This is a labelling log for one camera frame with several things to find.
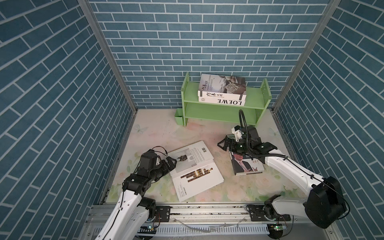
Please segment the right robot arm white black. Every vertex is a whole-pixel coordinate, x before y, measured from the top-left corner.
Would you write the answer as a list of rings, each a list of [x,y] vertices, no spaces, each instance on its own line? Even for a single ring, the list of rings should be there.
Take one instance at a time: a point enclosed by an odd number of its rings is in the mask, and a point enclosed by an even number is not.
[[[284,155],[275,145],[263,143],[254,127],[236,126],[232,132],[218,143],[219,148],[243,158],[259,160],[284,175],[305,194],[302,198],[281,195],[269,198],[263,209],[266,219],[274,221],[282,215],[300,216],[326,229],[349,215],[350,206],[338,180],[313,173]]]

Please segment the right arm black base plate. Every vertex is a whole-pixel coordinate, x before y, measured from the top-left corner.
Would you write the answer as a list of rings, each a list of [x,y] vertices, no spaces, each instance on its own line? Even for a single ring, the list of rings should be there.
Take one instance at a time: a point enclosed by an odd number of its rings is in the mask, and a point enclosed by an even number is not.
[[[275,222],[275,221],[291,221],[290,215],[279,215],[271,206],[265,205],[247,205],[246,211],[249,213],[252,222]]]

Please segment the white booklet with brown bars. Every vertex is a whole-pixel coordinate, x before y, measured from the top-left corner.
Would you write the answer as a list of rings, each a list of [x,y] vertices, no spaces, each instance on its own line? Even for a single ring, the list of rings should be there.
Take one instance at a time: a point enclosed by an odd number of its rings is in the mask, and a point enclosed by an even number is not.
[[[171,177],[180,202],[224,182],[215,162],[202,163],[181,172],[173,170]]]

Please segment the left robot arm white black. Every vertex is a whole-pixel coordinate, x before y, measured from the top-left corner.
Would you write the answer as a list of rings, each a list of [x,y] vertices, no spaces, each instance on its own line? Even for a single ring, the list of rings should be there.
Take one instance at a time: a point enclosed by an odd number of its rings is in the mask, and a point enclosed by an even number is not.
[[[97,240],[132,240],[142,225],[152,221],[156,214],[156,201],[145,197],[153,183],[176,168],[177,160],[168,156],[165,159],[153,149],[143,153],[136,170],[122,184],[122,192],[111,215]]]

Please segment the white Loewe Foundation book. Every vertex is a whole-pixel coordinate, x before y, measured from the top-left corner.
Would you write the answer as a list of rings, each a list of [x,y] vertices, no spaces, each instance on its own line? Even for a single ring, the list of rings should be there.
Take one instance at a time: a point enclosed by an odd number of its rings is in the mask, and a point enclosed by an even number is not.
[[[247,95],[198,91],[199,102],[219,105],[244,106]]]

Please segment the white-backed heritage culture book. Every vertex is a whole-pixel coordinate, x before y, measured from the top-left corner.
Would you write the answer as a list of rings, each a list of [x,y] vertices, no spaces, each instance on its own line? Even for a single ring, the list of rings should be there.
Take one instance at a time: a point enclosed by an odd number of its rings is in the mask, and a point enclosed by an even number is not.
[[[243,77],[201,74],[198,97],[242,100],[246,95],[246,79]]]

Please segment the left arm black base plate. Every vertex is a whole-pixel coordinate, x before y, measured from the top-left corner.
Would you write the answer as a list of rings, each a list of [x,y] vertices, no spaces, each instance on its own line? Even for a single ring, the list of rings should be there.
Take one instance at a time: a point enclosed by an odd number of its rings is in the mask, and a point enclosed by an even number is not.
[[[147,210],[145,207],[138,206],[134,215],[131,217],[131,220],[145,220],[145,223],[168,223],[171,215],[170,206],[156,206],[155,209]]]

